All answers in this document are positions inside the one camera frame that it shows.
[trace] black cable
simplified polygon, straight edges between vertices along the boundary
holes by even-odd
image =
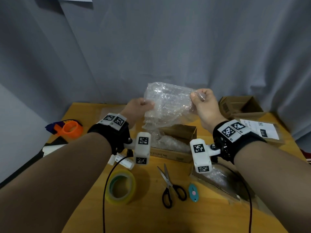
[[[106,229],[105,229],[105,194],[106,194],[106,187],[107,187],[107,183],[108,183],[108,180],[110,178],[110,175],[111,173],[113,172],[113,170],[115,169],[115,167],[121,163],[122,160],[126,159],[127,157],[124,157],[122,159],[120,159],[116,164],[115,166],[111,169],[108,177],[107,177],[107,180],[106,180],[106,184],[105,184],[105,188],[104,188],[104,195],[103,195],[103,232],[105,233],[106,232]]]
[[[251,229],[252,229],[252,217],[253,217],[253,206],[252,206],[251,194],[249,193],[249,190],[248,190],[248,188],[247,188],[245,182],[243,181],[243,179],[242,179],[239,175],[237,175],[234,171],[232,171],[232,170],[231,170],[230,168],[228,168],[226,165],[223,165],[223,164],[221,164],[221,163],[214,163],[214,162],[212,162],[212,164],[218,164],[218,165],[220,165],[220,166],[223,166],[223,167],[227,168],[227,169],[230,170],[235,176],[237,176],[237,177],[241,180],[241,182],[243,183],[243,185],[244,185],[244,187],[245,187],[245,189],[246,189],[246,192],[247,192],[247,194],[248,194],[248,198],[249,198],[250,213],[249,213],[248,233],[251,233]]]

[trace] wooden tabletop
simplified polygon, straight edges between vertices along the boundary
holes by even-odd
[[[76,119],[84,127],[84,133],[98,122],[101,113],[117,112],[119,105],[73,103],[64,115],[64,119]],[[267,113],[260,119],[264,122],[274,122],[280,126],[286,144],[281,146],[298,158],[305,159],[298,146],[280,122]],[[131,131],[131,137],[141,131],[143,120]],[[207,144],[213,142],[212,135],[201,127],[196,120],[189,125],[197,126],[197,137]],[[51,136],[48,142],[56,137]],[[190,198],[182,202],[172,194],[173,207],[166,209],[161,201],[165,182],[157,166],[166,163],[169,176],[174,184],[183,186],[186,190],[190,182],[198,188],[200,200],[196,203]],[[118,165],[116,170],[124,167]],[[102,232],[102,200],[104,185],[112,166],[107,165],[93,187],[76,208],[63,233]],[[150,156],[146,166],[135,165],[131,170],[137,190],[132,201],[123,206],[115,206],[105,202],[105,221],[107,232],[248,232],[249,206],[229,204],[222,196],[190,179],[191,164]],[[263,212],[253,210],[252,232],[286,232],[279,221]]]

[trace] forearm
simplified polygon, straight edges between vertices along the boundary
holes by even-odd
[[[235,166],[256,195],[289,232],[311,227],[311,167],[264,142],[241,149]]]
[[[0,190],[0,229],[61,232],[110,156],[108,141],[88,133],[42,158]]]

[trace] gray curtain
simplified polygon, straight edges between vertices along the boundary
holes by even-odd
[[[0,83],[47,123],[73,101],[126,103],[161,81],[255,95],[311,152],[310,0],[0,5]]]

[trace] orange ring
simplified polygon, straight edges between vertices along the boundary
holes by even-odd
[[[62,130],[63,134],[71,138],[78,138],[83,132],[83,127],[76,121],[65,123]]]

